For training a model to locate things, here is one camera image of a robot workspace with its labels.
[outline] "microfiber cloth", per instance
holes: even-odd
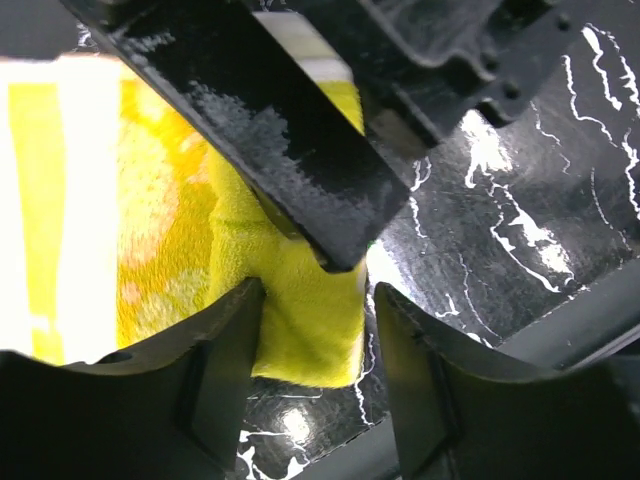
[[[261,21],[278,37],[281,18]],[[294,57],[362,129],[343,64],[304,28],[283,31],[283,44],[313,47]],[[269,222],[229,163],[119,61],[0,62],[0,136],[0,348],[58,365],[95,361],[257,276],[267,299],[254,375],[323,387],[356,380],[364,263],[322,271],[304,241]]]

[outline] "black table surface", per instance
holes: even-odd
[[[637,262],[640,5],[606,4],[520,120],[494,130],[470,112],[444,145],[408,166],[413,197],[369,252],[372,285],[392,283],[495,347]],[[256,8],[284,7],[274,0]],[[0,2],[0,56],[95,49],[55,1]],[[387,416],[367,300],[356,385],[255,379],[234,478],[293,478]]]

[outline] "white stripe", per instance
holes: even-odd
[[[298,60],[298,65],[316,83],[353,82],[351,69],[337,58],[302,59]]]
[[[302,15],[294,12],[257,12],[254,15],[294,59],[340,58]]]
[[[22,204],[9,124],[9,85],[0,74],[0,350],[33,353]]]
[[[59,99],[67,150],[57,281],[65,361],[116,350],[116,155],[120,72],[98,57],[61,58]]]

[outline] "black bracket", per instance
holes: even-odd
[[[259,280],[246,280],[95,365],[0,352],[0,478],[223,480],[235,467],[263,299]]]
[[[244,5],[62,0],[311,244],[353,269],[408,188]],[[137,7],[122,15],[124,6]]]
[[[637,478],[640,358],[546,370],[388,285],[375,302],[404,479]]]

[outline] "glossy black surface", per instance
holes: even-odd
[[[256,6],[286,8],[278,3]],[[429,158],[406,165],[413,200],[369,252],[372,283],[392,283],[437,318],[498,345],[638,256],[640,5],[606,3],[519,121],[495,131],[470,113]],[[58,51],[78,39],[92,50],[61,9],[36,13],[49,0],[30,4],[7,27],[0,4],[0,55],[47,55],[54,37]],[[235,478],[293,478],[385,418],[372,320],[354,387],[254,381]]]
[[[429,147],[472,108],[495,126],[517,119],[600,3],[288,0],[352,67],[361,91]]]
[[[108,32],[84,0],[62,3],[278,206],[325,270],[353,270],[406,204],[389,165],[239,2],[165,0]]]

